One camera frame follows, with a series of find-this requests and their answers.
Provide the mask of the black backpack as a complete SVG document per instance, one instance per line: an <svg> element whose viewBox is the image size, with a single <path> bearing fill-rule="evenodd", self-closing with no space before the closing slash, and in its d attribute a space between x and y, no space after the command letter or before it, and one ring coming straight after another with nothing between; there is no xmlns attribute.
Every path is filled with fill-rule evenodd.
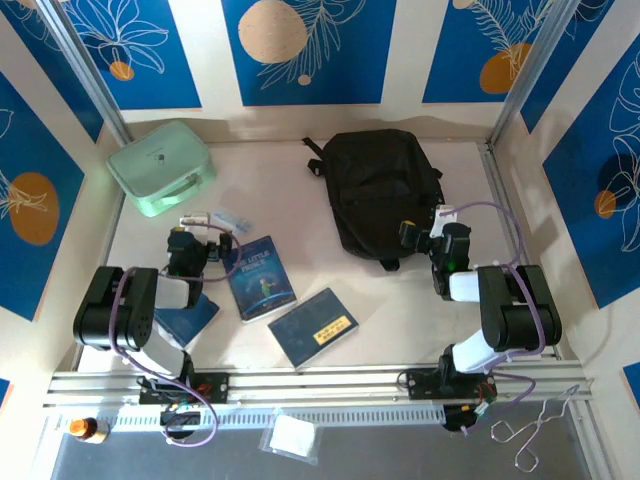
<svg viewBox="0 0 640 480"><path fill-rule="evenodd" d="M324 146L308 137L302 142L316 155L307 167L325 179L344 250L397 271L400 260L413 254L401 244L401 223L430 228L436 207L445 203L442 173L417 137L382 129L339 133Z"/></svg>

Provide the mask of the dark blue yellow-label notebook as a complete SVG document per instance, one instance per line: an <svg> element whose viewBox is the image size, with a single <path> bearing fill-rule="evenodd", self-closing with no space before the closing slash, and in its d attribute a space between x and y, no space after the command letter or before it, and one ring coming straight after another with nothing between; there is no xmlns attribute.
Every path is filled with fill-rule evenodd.
<svg viewBox="0 0 640 480"><path fill-rule="evenodd" d="M359 322L330 288L268 325L294 369L300 369L358 327Z"/></svg>

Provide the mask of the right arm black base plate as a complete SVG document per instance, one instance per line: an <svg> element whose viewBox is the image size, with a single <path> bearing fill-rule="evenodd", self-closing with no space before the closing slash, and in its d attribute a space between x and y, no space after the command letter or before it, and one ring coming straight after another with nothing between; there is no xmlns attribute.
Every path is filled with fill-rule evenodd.
<svg viewBox="0 0 640 480"><path fill-rule="evenodd" d="M498 393L494 378L485 374L408 369L405 377L411 400L495 399Z"/></svg>

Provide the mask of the aluminium side rail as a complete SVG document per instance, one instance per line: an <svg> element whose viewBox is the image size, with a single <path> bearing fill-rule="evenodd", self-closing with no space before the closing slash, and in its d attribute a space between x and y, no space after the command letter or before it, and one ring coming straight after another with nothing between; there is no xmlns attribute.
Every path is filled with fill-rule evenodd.
<svg viewBox="0 0 640 480"><path fill-rule="evenodd" d="M488 194L487 204L474 215L481 233L473 259L497 265L480 279L487 341L504 357L538 355L561 339L559 315L541 267L530 261L515 202L493 152L485 143L477 148Z"/></svg>

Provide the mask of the plain dark blue booklet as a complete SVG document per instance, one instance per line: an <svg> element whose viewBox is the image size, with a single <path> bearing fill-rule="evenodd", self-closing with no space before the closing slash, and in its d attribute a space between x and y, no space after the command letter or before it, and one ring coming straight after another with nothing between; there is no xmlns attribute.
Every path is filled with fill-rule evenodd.
<svg viewBox="0 0 640 480"><path fill-rule="evenodd" d="M219 312L219 306L201 294L193 308L156 309L155 321L160 333L185 349Z"/></svg>

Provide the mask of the mint green lunch bag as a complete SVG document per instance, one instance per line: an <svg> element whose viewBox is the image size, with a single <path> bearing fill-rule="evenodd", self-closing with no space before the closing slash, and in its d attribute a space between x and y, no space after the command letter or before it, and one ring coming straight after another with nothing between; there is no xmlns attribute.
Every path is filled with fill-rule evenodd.
<svg viewBox="0 0 640 480"><path fill-rule="evenodd" d="M216 178L209 148L181 121L160 126L112 154L107 167L146 217L191 198Z"/></svg>

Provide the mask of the clear bag with white cloth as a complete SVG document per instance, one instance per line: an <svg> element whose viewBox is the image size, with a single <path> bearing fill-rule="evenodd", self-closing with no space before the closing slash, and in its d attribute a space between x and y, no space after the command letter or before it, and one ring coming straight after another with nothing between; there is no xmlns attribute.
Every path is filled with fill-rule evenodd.
<svg viewBox="0 0 640 480"><path fill-rule="evenodd" d="M318 464L324 428L296 415L274 410L263 430L259 449L309 465Z"/></svg>

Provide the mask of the aluminium frame post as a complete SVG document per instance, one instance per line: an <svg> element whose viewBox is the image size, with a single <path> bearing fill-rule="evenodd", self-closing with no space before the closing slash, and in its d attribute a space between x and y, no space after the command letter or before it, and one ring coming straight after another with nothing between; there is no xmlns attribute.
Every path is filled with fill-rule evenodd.
<svg viewBox="0 0 640 480"><path fill-rule="evenodd" d="M496 124L487 139L487 146L494 151L519 114L524 102L544 70L551 54L573 17L580 0L554 0L549 15L541 25L538 36L508 93Z"/></svg>
<svg viewBox="0 0 640 480"><path fill-rule="evenodd" d="M93 58L58 0L34 0L44 23L119 146L133 141Z"/></svg>

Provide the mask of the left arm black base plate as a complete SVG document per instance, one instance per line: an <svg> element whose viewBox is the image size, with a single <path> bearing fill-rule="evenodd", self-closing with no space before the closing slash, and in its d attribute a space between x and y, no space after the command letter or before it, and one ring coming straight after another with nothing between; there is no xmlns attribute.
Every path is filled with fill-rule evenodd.
<svg viewBox="0 0 640 480"><path fill-rule="evenodd" d="M140 404L199 403L199 400L192 394L175 386L161 383L159 380L139 376L136 381L140 387ZM195 373L187 378L186 382L211 404L218 405L227 402L229 389L229 375L227 373Z"/></svg>

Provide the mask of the orange cap brown bottle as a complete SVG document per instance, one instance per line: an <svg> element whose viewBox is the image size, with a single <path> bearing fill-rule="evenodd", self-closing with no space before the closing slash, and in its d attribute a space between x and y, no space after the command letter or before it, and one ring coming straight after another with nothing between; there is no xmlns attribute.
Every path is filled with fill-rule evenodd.
<svg viewBox="0 0 640 480"><path fill-rule="evenodd" d="M69 434L76 440L89 443L101 444L110 433L110 426L104 420L94 417L74 419L69 425Z"/></svg>

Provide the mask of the grey metal sheet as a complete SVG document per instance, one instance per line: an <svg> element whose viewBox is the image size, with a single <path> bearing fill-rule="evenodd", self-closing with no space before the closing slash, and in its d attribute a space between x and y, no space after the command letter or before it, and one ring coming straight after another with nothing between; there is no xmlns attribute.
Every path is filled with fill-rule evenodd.
<svg viewBox="0 0 640 480"><path fill-rule="evenodd" d="M568 406L544 425L531 449L540 462L526 474L514 456L526 437L496 443L499 420L519 429L533 421L542 402L523 402L485 415L468 434L450 426L462 416L444 409L443 425L323 427L318 464L309 465L259 449L263 429L204 429L208 442L195 449L168 445L157 431L116 432L91 445L63 434L44 480L598 480L591 473Z"/></svg>

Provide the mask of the aluminium mounting rail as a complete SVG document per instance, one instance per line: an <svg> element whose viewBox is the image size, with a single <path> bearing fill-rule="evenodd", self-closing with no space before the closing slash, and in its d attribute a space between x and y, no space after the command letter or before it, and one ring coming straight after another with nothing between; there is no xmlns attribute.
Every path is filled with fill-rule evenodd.
<svg viewBox="0 0 640 480"><path fill-rule="evenodd" d="M226 383L230 405L336 406L408 403L408 391L397 383L404 365L363 367L310 367L231 369ZM59 372L53 375L43 406L100 407L134 405L138 402L137 374L127 370L103 373ZM576 385L576 400L590 400L591 381L578 361L543 358L503 363L494 369L498 399L510 401L536 382L529 400L558 395Z"/></svg>

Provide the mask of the Little Prince book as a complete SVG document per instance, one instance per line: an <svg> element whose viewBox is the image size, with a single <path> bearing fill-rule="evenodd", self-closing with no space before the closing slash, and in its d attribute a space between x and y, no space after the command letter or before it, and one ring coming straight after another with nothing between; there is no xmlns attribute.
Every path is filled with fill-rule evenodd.
<svg viewBox="0 0 640 480"><path fill-rule="evenodd" d="M241 321L249 323L294 305L297 297L271 236L231 250L223 261Z"/></svg>

